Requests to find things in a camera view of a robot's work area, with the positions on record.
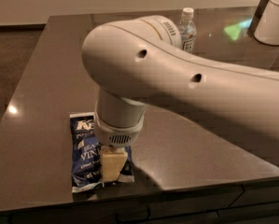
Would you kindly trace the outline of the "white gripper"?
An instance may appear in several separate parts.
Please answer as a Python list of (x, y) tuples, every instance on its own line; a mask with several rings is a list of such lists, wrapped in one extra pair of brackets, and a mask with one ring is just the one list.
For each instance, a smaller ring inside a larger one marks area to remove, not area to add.
[(143, 123), (144, 117), (141, 117), (133, 126), (120, 128), (107, 124), (97, 113), (94, 114), (94, 132), (103, 145), (100, 155), (104, 182), (116, 181), (119, 178), (120, 171), (128, 158), (124, 147), (131, 146), (137, 140)]

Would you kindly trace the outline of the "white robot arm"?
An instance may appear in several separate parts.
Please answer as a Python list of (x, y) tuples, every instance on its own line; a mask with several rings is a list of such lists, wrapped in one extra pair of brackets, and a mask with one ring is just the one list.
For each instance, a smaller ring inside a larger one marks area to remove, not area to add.
[(90, 31), (82, 60), (99, 86), (101, 141), (146, 139), (136, 164), (163, 188), (279, 176), (279, 72), (221, 63), (176, 45), (158, 16)]

